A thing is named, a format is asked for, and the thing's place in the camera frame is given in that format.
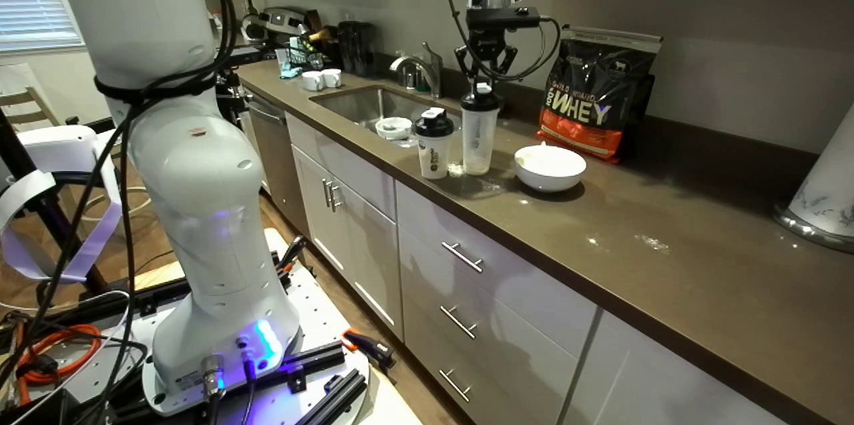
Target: blue led light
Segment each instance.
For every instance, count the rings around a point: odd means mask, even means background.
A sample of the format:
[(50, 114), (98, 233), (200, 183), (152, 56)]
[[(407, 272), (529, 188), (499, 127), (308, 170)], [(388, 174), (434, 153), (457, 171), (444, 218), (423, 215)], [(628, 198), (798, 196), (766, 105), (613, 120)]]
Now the blue led light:
[(278, 362), (281, 362), (284, 350), (281, 341), (278, 340), (278, 337), (272, 331), (270, 323), (265, 319), (261, 319), (256, 322), (256, 330), (258, 331), (258, 338), (262, 346), (260, 350), (262, 355), (256, 359), (256, 362), (262, 360), (269, 362), (269, 364), (278, 364)]

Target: kitchen sink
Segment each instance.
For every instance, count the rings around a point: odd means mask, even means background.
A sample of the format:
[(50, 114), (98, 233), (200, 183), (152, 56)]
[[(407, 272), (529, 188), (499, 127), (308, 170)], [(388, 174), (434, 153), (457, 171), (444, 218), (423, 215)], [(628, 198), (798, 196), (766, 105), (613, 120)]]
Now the kitchen sink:
[[(424, 105), (424, 103), (411, 99), (411, 97), (378, 87), (332, 96), (313, 97), (311, 100), (329, 109), (329, 111), (353, 121), (360, 127), (365, 127), (374, 134), (376, 134), (376, 122), (382, 118), (403, 117), (414, 123), (418, 121), (422, 113), (430, 109), (429, 105)], [(457, 128), (460, 127), (460, 119), (450, 113), (448, 113), (448, 117), (457, 125)], [(415, 146), (412, 134), (408, 139), (388, 141), (397, 146)]]

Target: kitchen counter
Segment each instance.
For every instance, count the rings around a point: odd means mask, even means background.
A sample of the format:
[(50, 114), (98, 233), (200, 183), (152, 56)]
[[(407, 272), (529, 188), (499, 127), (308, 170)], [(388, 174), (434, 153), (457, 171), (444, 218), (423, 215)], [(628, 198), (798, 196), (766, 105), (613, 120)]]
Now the kitchen counter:
[[(854, 423), (854, 257), (770, 216), (587, 158), (580, 185), (525, 188), (513, 153), (536, 126), (500, 120), (485, 176), (420, 176), (415, 149), (387, 144), (312, 102), (390, 81), (342, 78), (310, 93), (276, 62), (241, 67), (254, 93), (320, 130), (556, 280), (790, 423)], [(425, 103), (432, 103), (418, 94)], [(458, 109), (455, 100), (436, 105)], [(460, 139), (451, 160), (460, 163)]]

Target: shaker bottle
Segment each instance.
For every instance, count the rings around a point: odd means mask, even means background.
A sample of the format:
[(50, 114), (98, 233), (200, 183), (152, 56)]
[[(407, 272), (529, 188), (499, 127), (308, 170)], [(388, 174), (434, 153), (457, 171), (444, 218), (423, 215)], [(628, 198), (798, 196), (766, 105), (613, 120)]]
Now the shaker bottle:
[(430, 108), (415, 122), (418, 137), (418, 160), (421, 161), (421, 176), (426, 179), (442, 179), (448, 175), (448, 152), (454, 122), (448, 118), (444, 108)]
[(466, 175), (484, 175), (492, 161), (495, 123), (504, 99), (487, 83), (479, 83), (463, 97), (463, 169)]

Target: whey protein bag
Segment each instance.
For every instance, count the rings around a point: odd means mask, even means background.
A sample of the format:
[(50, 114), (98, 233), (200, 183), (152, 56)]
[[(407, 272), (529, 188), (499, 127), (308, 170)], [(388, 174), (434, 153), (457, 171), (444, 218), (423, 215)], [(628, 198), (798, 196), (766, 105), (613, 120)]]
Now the whey protein bag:
[(564, 26), (546, 81), (542, 138), (617, 163), (647, 109), (661, 37)]

